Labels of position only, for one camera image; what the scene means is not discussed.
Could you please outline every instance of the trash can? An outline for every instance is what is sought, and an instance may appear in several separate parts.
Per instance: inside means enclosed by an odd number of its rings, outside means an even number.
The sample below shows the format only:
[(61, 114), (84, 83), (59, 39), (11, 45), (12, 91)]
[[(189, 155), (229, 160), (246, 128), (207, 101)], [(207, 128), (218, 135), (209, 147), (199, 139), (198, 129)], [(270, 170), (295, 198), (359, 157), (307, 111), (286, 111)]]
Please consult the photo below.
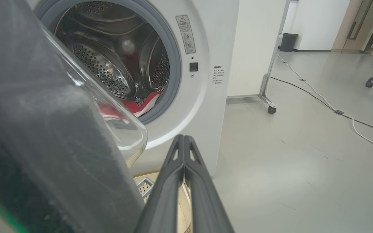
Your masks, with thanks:
[(298, 36), (298, 34), (283, 33), (283, 40), (281, 41), (280, 51), (292, 52)]

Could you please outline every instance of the label sticker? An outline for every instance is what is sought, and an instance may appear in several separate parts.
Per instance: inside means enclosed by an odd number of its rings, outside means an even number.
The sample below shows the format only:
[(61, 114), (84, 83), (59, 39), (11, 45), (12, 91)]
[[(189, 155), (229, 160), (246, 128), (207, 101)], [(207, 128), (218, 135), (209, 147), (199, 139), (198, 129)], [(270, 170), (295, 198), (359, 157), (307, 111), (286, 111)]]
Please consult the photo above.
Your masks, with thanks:
[(213, 84), (222, 84), (224, 82), (224, 68), (222, 66), (214, 66)]
[(182, 39), (184, 40), (185, 53), (195, 53), (194, 36), (192, 35), (191, 25), (189, 24), (188, 15), (176, 16), (179, 29), (181, 30)]

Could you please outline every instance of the stainless steel drum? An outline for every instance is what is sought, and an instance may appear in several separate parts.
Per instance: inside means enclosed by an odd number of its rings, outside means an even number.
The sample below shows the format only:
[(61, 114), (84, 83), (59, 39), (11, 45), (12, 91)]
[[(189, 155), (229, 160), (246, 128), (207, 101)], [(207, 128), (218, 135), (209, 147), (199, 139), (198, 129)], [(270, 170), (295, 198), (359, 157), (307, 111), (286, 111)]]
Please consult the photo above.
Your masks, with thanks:
[(61, 17), (55, 35), (120, 99), (142, 101), (166, 87), (170, 65), (162, 40), (124, 6), (77, 4)]

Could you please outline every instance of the black square latch slot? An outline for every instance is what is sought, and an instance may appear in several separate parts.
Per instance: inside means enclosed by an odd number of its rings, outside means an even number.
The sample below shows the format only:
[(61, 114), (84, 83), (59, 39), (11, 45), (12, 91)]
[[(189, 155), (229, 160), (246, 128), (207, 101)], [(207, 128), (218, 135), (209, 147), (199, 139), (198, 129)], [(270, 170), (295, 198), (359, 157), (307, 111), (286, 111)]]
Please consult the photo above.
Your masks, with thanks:
[(189, 71), (198, 71), (198, 62), (191, 62), (189, 64)]

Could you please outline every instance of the black caster wheel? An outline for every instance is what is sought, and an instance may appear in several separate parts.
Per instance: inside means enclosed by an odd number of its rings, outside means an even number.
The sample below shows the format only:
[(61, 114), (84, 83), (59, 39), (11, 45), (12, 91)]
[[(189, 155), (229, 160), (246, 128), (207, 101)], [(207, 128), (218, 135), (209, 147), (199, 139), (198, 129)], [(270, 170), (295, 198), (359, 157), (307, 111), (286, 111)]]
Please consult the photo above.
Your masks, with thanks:
[(271, 106), (268, 107), (268, 113), (273, 114), (276, 112), (277, 109), (272, 108)]
[(372, 87), (373, 86), (373, 83), (372, 82), (367, 82), (366, 84), (365, 84), (365, 87)]

